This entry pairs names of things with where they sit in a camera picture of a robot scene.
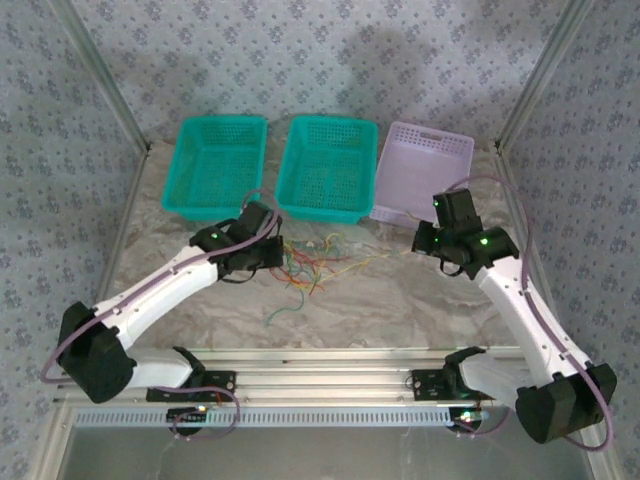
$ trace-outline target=metal frame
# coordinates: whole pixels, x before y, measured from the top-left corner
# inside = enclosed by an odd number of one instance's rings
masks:
[[[517,347],[490,349],[500,362],[526,368],[522,352]],[[433,401],[415,402],[406,385],[410,370],[440,368],[451,351],[426,349],[327,349],[327,350],[219,350],[196,351],[207,368],[230,369],[238,372],[236,394],[245,409],[299,407],[405,407],[448,408],[473,406],[475,402]],[[44,429],[28,478],[57,478],[63,466],[71,427],[79,412],[92,409],[126,408],[146,411],[150,405],[144,390],[124,392],[104,407],[96,407],[76,386],[61,386],[55,396],[49,423]],[[172,408],[189,404],[171,404]],[[599,428],[582,432],[588,444],[600,441]],[[595,480],[624,478],[615,452],[590,454],[589,464]]]
[[[589,13],[594,0],[569,0],[547,41],[536,66],[498,136],[501,152],[508,152],[529,120],[536,103],[551,81],[565,52]]]
[[[62,27],[69,35],[69,39],[76,47],[76,51],[88,72],[102,92],[109,108],[115,115],[125,135],[140,151],[148,150],[148,142],[129,108],[122,93],[118,89],[111,70],[100,55],[98,47],[87,31],[78,11],[71,0],[49,0],[51,9],[60,20]]]

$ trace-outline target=marble surface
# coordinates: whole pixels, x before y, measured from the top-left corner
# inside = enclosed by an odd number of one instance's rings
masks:
[[[267,146],[263,185],[272,190],[285,139]],[[165,212],[160,199],[173,145],[155,143],[142,173],[125,244],[110,293],[138,282],[166,263],[203,225]],[[476,150],[472,173],[493,173],[491,154]],[[485,225],[501,225],[512,235],[500,187],[479,181],[471,187]],[[344,266],[382,252],[406,252],[414,232],[373,220],[358,225],[307,223],[285,219],[286,239],[320,242],[331,232],[344,234]],[[464,277],[448,278],[438,262],[412,253],[377,258],[364,268],[327,280],[324,291],[306,297],[298,312],[283,312],[266,325],[269,314],[296,307],[300,293],[285,288],[267,271],[244,285],[216,283],[185,300],[143,334],[144,346],[187,348],[343,348],[515,345],[513,336],[488,298]]]

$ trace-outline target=purple basket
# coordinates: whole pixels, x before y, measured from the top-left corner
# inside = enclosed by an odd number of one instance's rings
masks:
[[[393,122],[376,172],[369,218],[414,228],[436,221],[433,195],[469,176],[473,138]]]

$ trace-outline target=yellow wire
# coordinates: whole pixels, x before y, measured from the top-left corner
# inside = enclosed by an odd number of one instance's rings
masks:
[[[310,290],[311,288],[313,288],[313,285],[319,285],[321,283],[324,283],[327,280],[329,280],[330,278],[337,277],[338,275],[342,275],[343,273],[346,273],[349,270],[352,270],[353,268],[366,267],[367,265],[369,265],[369,263],[371,263],[372,260],[375,260],[376,258],[388,258],[388,257],[395,256],[395,255],[406,255],[407,253],[411,252],[411,250],[406,250],[406,251],[400,252],[400,253],[388,252],[388,253],[384,253],[384,254],[380,254],[380,255],[372,255],[370,257],[367,257],[366,259],[364,259],[361,262],[354,263],[353,265],[349,265],[348,267],[343,268],[342,270],[339,270],[337,272],[331,273],[331,274],[327,275],[326,277],[324,277],[324,276],[322,276],[322,270],[323,270],[325,264],[327,263],[327,254],[329,253],[329,249],[331,248],[331,239],[334,238],[334,237],[344,237],[344,234],[334,232],[334,233],[329,234],[325,238],[325,240],[324,240],[324,243],[325,243],[324,258],[322,259],[322,263],[320,264],[320,266],[317,268],[317,272],[316,272],[315,278],[312,279],[310,284],[302,284],[300,282],[297,282],[295,279],[289,279],[289,283],[291,283],[294,287],[296,287],[296,288],[298,288],[300,290],[303,290],[303,291],[304,290]],[[289,250],[289,252],[293,252],[293,246],[291,245],[290,242],[284,242],[284,247],[287,250]]]
[[[391,253],[386,253],[386,254],[383,254],[383,255],[373,255],[373,256],[368,257],[367,259],[363,260],[360,263],[354,263],[353,265],[349,265],[347,268],[343,268],[342,270],[340,270],[338,272],[335,272],[335,273],[332,273],[330,275],[327,275],[326,277],[323,277],[322,279],[320,279],[318,281],[318,284],[326,282],[327,280],[329,280],[332,277],[336,277],[338,275],[342,275],[343,273],[348,272],[352,268],[360,267],[360,266],[366,267],[367,265],[369,265],[369,263],[371,263],[371,260],[374,260],[376,258],[388,258],[388,257],[391,257],[393,255],[406,255],[407,253],[410,253],[410,252],[411,252],[411,250],[406,250],[406,251],[398,253],[398,254],[391,252]]]

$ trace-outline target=plastic basket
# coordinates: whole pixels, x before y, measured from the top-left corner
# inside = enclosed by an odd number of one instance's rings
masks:
[[[300,116],[291,123],[276,199],[294,218],[356,223],[373,208],[378,127]]]
[[[416,227],[436,221],[433,195],[469,176],[471,137],[393,122],[376,174],[374,220]]]
[[[247,191],[260,187],[267,120],[252,116],[184,121],[162,197],[188,220],[236,217]]]

